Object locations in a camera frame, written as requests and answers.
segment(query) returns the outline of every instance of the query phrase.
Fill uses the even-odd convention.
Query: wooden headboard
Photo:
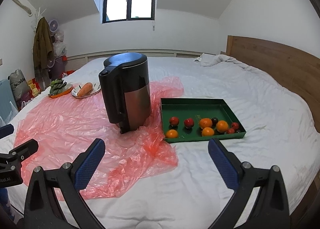
[[[320,132],[320,59],[297,48],[248,37],[228,36],[228,56],[270,74],[309,105]]]

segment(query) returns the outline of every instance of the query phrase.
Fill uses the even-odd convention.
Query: bed
[[[270,41],[231,36],[225,54],[209,55],[200,58],[201,62],[150,57],[150,80],[178,76],[185,98],[225,99],[247,134],[223,144],[255,167],[280,166],[295,226],[311,205],[304,196],[315,196],[320,185],[316,178],[320,168],[320,134],[316,130],[320,129],[320,111],[314,86],[320,59]],[[104,60],[89,62],[66,81],[98,82]],[[44,96],[46,92],[12,120],[15,129]],[[2,139],[1,152],[11,150],[14,139],[15,133]],[[120,198],[87,201],[106,228],[206,229],[216,219],[233,191],[226,188],[215,168],[207,142],[173,146],[179,158],[173,171],[140,179]],[[8,188],[8,192],[12,205],[23,211],[27,187],[22,184]],[[246,221],[257,192],[252,193],[238,225]],[[68,221],[76,225],[65,202],[60,204]]]

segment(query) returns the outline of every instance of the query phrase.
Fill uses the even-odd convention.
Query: white blanket
[[[293,212],[320,168],[320,137],[308,105],[265,72],[232,57],[203,55],[200,60],[150,57],[150,80],[178,76],[185,88],[185,98],[223,98],[247,134],[243,139],[222,143],[240,161],[248,161],[254,167],[280,166]],[[104,58],[93,60],[65,80],[98,82],[103,61]],[[13,119],[15,129],[19,120],[46,94],[43,92]],[[2,139],[0,152],[11,150],[14,139],[15,134]],[[176,169],[140,179],[120,198],[89,200],[89,207],[106,228],[207,229],[233,193],[226,188],[212,162],[207,144],[173,145],[179,157]],[[11,203],[23,211],[27,187],[23,184],[8,191]],[[238,225],[247,219],[256,194],[257,190]],[[74,224],[65,202],[60,204]]]

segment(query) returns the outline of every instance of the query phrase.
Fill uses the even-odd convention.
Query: kettle lid
[[[132,67],[140,65],[147,60],[147,56],[140,53],[123,53],[109,57],[103,62],[105,67],[113,66],[117,67],[121,65],[121,68]]]

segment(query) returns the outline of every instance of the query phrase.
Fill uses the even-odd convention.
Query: carrot
[[[88,92],[90,92],[93,88],[92,83],[87,82],[77,93],[78,97],[85,96]]]

